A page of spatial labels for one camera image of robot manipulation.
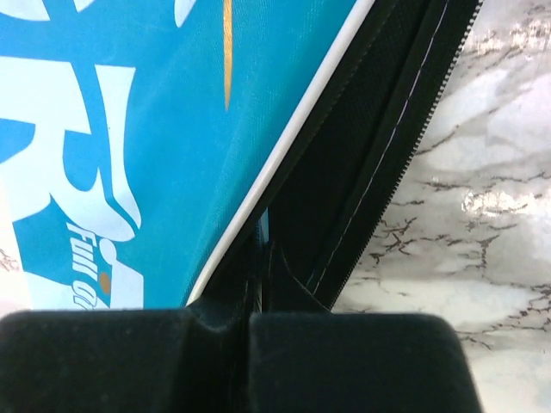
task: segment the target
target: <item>black fabric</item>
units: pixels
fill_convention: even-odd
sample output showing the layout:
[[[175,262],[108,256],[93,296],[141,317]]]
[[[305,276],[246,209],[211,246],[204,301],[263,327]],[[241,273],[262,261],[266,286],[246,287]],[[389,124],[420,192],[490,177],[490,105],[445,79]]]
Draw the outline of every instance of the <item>black fabric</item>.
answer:
[[[322,91],[320,98],[314,105],[314,108],[312,112],[308,115],[308,118],[306,119],[305,124],[301,128],[300,132],[296,136],[296,138],[293,141],[293,144],[289,148],[287,154],[282,160],[282,163],[277,168],[277,171],[275,172],[274,176],[269,182],[268,187],[263,191],[262,196],[258,203],[255,205],[253,211],[251,212],[251,215],[244,223],[242,229],[239,231],[239,234],[236,236],[235,240],[233,241],[230,249],[227,251],[226,255],[222,259],[220,265],[217,267],[216,272],[222,272],[224,271],[225,266],[227,263],[229,263],[232,259],[233,254],[235,254],[241,243],[248,237],[248,234],[250,234],[253,230],[255,225],[257,224],[258,220],[260,219],[261,215],[265,212],[266,208],[270,208],[273,206],[273,199],[275,198],[276,194],[280,191],[282,188],[283,183],[288,179],[289,174],[291,171],[297,167],[300,167],[300,164],[303,163],[301,161],[303,155],[305,155],[306,150],[308,149],[308,146],[315,140],[318,140],[319,131],[320,129],[323,129],[323,123],[327,119],[327,117],[330,115],[331,111],[336,106],[337,102],[342,101],[342,94],[350,89],[350,80],[355,76],[355,74],[358,72],[359,68],[358,66],[362,61],[366,58],[367,49],[370,47],[372,41],[374,38],[379,38],[379,32],[381,31],[382,26],[387,26],[388,30],[395,30],[395,36],[394,40],[398,42],[404,43],[404,45],[409,44],[412,39],[404,37],[403,39],[400,38],[400,36],[407,36],[407,28],[406,31],[402,30],[402,27],[400,26],[400,22],[397,22],[396,20],[389,21],[389,13],[393,10],[394,6],[397,3],[403,3],[405,5],[405,8],[407,9],[408,4],[411,5],[411,9],[409,11],[413,11],[415,9],[418,9],[418,6],[416,5],[419,3],[419,6],[423,6],[427,3],[428,0],[415,0],[414,2],[410,0],[377,0],[372,7],[372,9],[369,11],[368,16],[366,18],[366,21],[362,24],[360,27],[357,35],[355,36],[354,40],[351,42],[350,46],[348,47],[346,53],[344,54],[343,58],[339,62],[336,70],[333,72],[333,75],[331,76],[331,80],[329,83],[325,86],[324,90]],[[394,45],[389,45],[388,50],[392,51],[394,48]],[[384,61],[379,65],[383,77],[388,77],[388,80],[383,79],[382,84],[378,84],[379,79],[374,78],[374,86],[375,91],[377,88],[382,87],[385,88],[388,82],[392,82],[392,75],[391,69],[388,66],[384,65]],[[370,96],[369,100],[374,101],[376,98],[379,98],[379,94],[376,96]],[[356,114],[359,114],[360,117],[357,119],[358,121],[362,121],[362,117],[364,116],[364,113],[356,112]],[[338,132],[334,138],[337,140],[337,145],[339,146],[342,143],[348,147],[346,142],[343,142],[344,136],[341,136],[341,133]],[[347,163],[355,161],[346,160],[345,163],[342,163],[340,166],[344,169],[348,168]],[[318,184],[316,181],[310,182],[314,187],[316,188]],[[308,191],[299,193],[300,199],[305,200],[307,198]],[[330,191],[326,191],[324,193],[324,196],[326,195],[326,198],[323,196],[321,197],[323,202],[328,201],[328,198],[333,198]],[[318,207],[323,207],[322,205],[316,205],[315,208],[312,211],[309,211],[308,213],[316,214],[316,210]],[[310,216],[302,216],[302,218],[309,222]],[[297,234],[299,233],[300,229],[300,223],[297,223]],[[277,226],[270,225],[270,228],[277,228]],[[314,228],[314,232],[312,233],[313,237],[315,234],[318,234],[318,230]],[[299,274],[298,271],[299,268],[295,268],[294,265],[292,265],[292,269],[296,274]]]
[[[188,311],[24,313],[0,324],[0,410],[176,406]]]
[[[254,413],[480,413],[454,331],[422,315],[251,319]]]
[[[363,51],[361,63],[323,124],[316,125],[315,138],[270,204],[270,236],[283,247],[293,274],[305,285],[354,188],[427,3],[375,2],[343,66],[357,59],[356,49]]]
[[[378,1],[355,37],[361,63],[269,207],[271,236],[323,306],[390,201],[478,3]]]

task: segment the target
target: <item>white marble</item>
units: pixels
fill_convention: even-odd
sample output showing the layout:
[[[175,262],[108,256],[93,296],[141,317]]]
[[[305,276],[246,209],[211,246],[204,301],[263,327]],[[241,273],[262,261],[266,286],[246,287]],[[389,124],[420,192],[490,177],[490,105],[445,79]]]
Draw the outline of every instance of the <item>white marble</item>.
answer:
[[[30,296],[0,176],[0,318],[28,308]]]
[[[454,326],[486,413],[551,411],[551,1],[486,0],[336,311]]]

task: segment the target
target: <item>white edge piping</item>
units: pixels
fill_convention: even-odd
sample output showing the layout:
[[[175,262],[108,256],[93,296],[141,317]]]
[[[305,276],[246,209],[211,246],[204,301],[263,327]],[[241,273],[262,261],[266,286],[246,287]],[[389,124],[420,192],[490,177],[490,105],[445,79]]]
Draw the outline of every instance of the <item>white edge piping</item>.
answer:
[[[269,154],[268,159],[257,176],[257,179],[255,179],[252,183],[251,189],[249,189],[249,192],[243,199],[243,202],[230,221],[230,224],[222,234],[222,237],[220,237],[219,242],[214,247],[213,252],[199,273],[197,281],[189,294],[186,305],[191,304],[201,296],[208,280],[210,280],[211,275],[220,263],[222,256],[224,256],[237,236],[239,230],[251,214],[254,206],[258,203],[262,193],[266,187],[268,187],[268,184],[277,171],[277,168],[279,168],[279,165],[287,154],[288,149],[294,142],[294,138],[299,133],[302,125],[304,125],[304,122],[310,112],[312,112],[319,96],[329,82],[329,79],[343,58],[344,53],[354,39],[354,36],[368,15],[368,12],[371,10],[374,2],[375,0],[357,0],[354,6],[352,6],[352,9],[346,17],[343,26],[339,30],[337,37],[335,37],[335,40],[331,44],[331,47],[321,62],[318,71],[316,71],[316,74],[308,85],[305,94],[302,96],[302,99],[300,99],[300,102],[294,110],[291,119],[285,126],[285,129],[283,129],[282,135],[277,140],[272,152]]]

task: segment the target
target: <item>black case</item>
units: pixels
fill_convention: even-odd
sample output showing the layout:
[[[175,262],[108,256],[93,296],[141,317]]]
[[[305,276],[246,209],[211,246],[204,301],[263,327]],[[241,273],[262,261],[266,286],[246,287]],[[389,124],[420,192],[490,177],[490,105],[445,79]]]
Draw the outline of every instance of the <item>black case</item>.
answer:
[[[377,0],[204,294],[173,311],[5,318],[0,411],[480,411],[443,321],[328,312],[479,7]]]

